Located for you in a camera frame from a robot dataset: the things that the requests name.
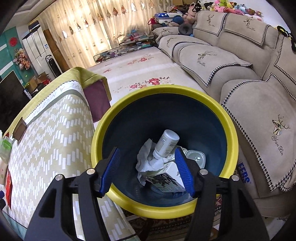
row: trash can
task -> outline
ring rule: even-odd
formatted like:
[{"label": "trash can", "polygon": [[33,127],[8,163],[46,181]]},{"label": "trash can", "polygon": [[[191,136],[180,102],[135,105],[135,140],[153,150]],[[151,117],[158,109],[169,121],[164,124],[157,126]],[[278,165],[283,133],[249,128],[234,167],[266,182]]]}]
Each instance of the trash can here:
[{"label": "trash can", "polygon": [[164,130],[176,132],[178,145],[206,155],[205,168],[229,178],[238,158],[235,127],[226,111],[208,95],[178,85],[158,85],[134,91],[116,102],[95,131],[93,167],[114,146],[121,152],[119,170],[107,195],[123,209],[139,216],[166,219],[194,212],[196,200],[187,192],[163,193],[137,179],[137,154],[150,138],[157,142]]}]

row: teal wall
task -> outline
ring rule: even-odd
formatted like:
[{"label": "teal wall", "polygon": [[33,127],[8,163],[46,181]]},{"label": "teal wall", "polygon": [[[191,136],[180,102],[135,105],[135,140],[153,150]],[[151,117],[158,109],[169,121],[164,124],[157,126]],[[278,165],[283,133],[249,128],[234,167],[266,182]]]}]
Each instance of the teal wall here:
[{"label": "teal wall", "polygon": [[[15,47],[11,47],[9,45],[9,40],[12,37],[17,38],[17,45]],[[0,51],[0,71],[13,59],[15,58],[15,49],[20,49],[22,48],[20,39],[17,35],[17,30],[16,27],[13,27],[11,29],[6,30],[1,36],[0,36],[0,48],[1,46],[7,45],[5,48],[3,48]],[[30,67],[28,70],[23,69],[20,70],[20,67],[13,63],[12,66],[10,66],[4,73],[1,71],[1,77],[2,79],[5,78],[11,71],[15,72],[16,76],[19,78],[19,80],[23,81],[23,85],[29,82],[29,80],[33,77],[34,71],[32,67]]]}]

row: box with plant print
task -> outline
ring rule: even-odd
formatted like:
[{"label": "box with plant print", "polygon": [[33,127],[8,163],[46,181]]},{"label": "box with plant print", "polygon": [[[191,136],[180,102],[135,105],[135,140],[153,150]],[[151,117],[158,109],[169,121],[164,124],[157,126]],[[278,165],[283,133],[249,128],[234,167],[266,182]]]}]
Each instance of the box with plant print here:
[{"label": "box with plant print", "polygon": [[149,172],[146,180],[162,192],[185,191],[177,165],[173,161],[164,164],[164,168],[157,172]]}]

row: beige curtain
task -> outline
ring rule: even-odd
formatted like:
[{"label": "beige curtain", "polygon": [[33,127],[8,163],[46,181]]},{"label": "beige curtain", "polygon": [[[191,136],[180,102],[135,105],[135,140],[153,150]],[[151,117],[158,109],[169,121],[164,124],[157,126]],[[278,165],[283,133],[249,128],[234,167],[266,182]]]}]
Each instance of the beige curtain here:
[{"label": "beige curtain", "polygon": [[169,0],[57,0],[38,18],[69,67],[89,68],[94,55],[118,46],[133,29],[148,34],[149,19],[168,8]]}]

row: black screen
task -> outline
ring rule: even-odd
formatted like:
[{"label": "black screen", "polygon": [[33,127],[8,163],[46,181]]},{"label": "black screen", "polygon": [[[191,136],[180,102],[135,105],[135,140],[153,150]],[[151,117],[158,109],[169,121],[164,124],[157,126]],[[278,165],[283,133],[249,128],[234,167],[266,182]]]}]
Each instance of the black screen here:
[{"label": "black screen", "polygon": [[3,133],[29,101],[14,71],[0,79],[0,130]]}]

